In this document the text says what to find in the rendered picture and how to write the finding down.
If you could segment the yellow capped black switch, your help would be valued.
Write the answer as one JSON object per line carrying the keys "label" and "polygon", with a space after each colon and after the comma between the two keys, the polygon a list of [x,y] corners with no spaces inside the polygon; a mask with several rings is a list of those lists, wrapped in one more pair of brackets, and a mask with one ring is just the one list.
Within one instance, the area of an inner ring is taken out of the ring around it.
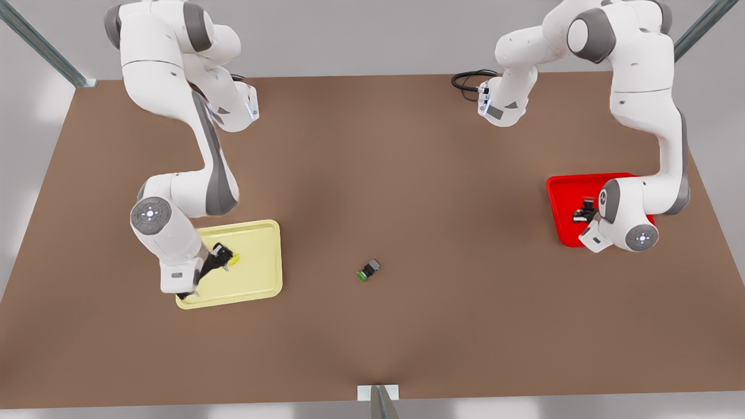
{"label": "yellow capped black switch", "polygon": [[220,242],[216,243],[213,247],[212,255],[215,260],[215,265],[219,268],[223,268],[226,271],[229,270],[230,266],[235,265],[240,260],[239,254],[236,254]]}

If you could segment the red tray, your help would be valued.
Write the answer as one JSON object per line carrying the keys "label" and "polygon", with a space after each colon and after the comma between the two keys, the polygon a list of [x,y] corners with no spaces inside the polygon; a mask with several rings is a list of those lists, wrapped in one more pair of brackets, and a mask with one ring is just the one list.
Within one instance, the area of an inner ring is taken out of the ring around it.
{"label": "red tray", "polygon": [[[557,234],[569,247],[583,245],[594,254],[611,246],[643,252],[659,241],[644,209],[643,182],[631,174],[551,177],[546,188]],[[590,223],[573,223],[573,212],[585,198],[594,199],[598,214]]]}

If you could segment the yellow tray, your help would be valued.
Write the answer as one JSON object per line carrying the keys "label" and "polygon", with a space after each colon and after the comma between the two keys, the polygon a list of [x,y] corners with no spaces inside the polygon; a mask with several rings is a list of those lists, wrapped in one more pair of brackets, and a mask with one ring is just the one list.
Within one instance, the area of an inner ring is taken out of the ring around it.
{"label": "yellow tray", "polygon": [[282,289],[280,228],[274,220],[197,229],[212,248],[218,242],[236,255],[227,270],[215,269],[197,286],[197,294],[175,298],[183,310],[274,297]]}

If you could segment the silver frame post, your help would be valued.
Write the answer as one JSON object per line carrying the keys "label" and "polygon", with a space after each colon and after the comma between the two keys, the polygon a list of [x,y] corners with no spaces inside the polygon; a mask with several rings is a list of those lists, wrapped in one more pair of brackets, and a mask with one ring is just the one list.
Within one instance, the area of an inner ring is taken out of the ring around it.
{"label": "silver frame post", "polygon": [[707,32],[718,24],[740,0],[714,0],[704,13],[674,44],[674,61],[677,63]]}
{"label": "silver frame post", "polygon": [[400,419],[394,404],[394,401],[399,399],[399,385],[357,387],[357,400],[370,402],[369,419]]}
{"label": "silver frame post", "polygon": [[95,88],[96,79],[87,79],[59,53],[8,0],[0,0],[0,20],[5,22],[27,45],[45,59],[75,88]]}

